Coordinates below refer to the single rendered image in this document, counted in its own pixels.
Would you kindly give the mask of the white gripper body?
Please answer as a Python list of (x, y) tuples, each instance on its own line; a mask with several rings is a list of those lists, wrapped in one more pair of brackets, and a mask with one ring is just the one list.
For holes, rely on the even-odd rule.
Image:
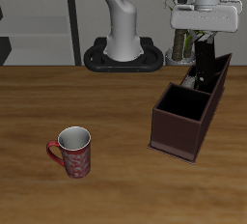
[(174, 29), (231, 32), (238, 29), (240, 0), (221, 0), (210, 11), (196, 11), (194, 5), (175, 5), (171, 16)]

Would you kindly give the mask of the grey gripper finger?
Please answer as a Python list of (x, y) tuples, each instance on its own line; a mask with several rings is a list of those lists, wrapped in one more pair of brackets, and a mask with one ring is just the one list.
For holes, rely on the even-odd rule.
[(192, 41), (194, 42), (199, 38), (199, 35), (202, 34), (202, 31), (200, 30), (189, 30), (189, 34), (192, 37)]
[(207, 39), (206, 39), (206, 42), (207, 43), (213, 43), (214, 42), (214, 37), (215, 35), (217, 34), (217, 32), (210, 32)]

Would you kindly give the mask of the black book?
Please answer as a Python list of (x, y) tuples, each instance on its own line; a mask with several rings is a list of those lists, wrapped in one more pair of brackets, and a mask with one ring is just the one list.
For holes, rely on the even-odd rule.
[(195, 41), (196, 75), (200, 85), (207, 85), (216, 73), (214, 43)]

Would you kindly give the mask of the dark brown desk caddy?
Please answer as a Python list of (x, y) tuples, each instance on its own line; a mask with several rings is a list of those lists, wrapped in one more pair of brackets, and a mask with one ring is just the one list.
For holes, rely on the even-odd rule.
[(152, 110), (148, 148), (194, 164), (219, 101), (232, 54), (215, 59), (216, 74), (206, 85), (170, 83)]

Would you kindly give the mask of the pot plant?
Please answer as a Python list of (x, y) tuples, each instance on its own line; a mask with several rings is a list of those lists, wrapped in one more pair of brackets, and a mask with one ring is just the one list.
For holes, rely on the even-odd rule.
[[(165, 8), (173, 10), (175, 6), (169, 6), (168, 1), (175, 3), (175, 0), (165, 0)], [(165, 54), (165, 62), (167, 66), (191, 66), (195, 60), (194, 51), (192, 50), (193, 42), (190, 33), (184, 29), (176, 29), (174, 44)]]

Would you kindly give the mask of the grey shelf unit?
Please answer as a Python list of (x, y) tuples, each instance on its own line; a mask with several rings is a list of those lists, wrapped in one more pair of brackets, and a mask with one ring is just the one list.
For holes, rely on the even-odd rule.
[(0, 0), (0, 66), (79, 66), (75, 0)]

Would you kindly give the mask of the red patterned mug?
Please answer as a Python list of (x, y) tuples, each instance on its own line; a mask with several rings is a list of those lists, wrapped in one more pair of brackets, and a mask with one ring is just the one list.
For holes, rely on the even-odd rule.
[(73, 179), (86, 177), (91, 170), (91, 134), (80, 126), (64, 129), (56, 141), (49, 141), (46, 152), (66, 169)]

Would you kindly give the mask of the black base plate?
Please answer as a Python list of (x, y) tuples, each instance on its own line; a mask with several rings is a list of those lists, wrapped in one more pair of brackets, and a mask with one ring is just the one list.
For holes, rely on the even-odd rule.
[(149, 37), (140, 38), (144, 53), (134, 61), (118, 62), (103, 53), (106, 38), (99, 37), (94, 45), (84, 54), (84, 64), (88, 70), (95, 72), (152, 72), (163, 66), (163, 53), (153, 45)]

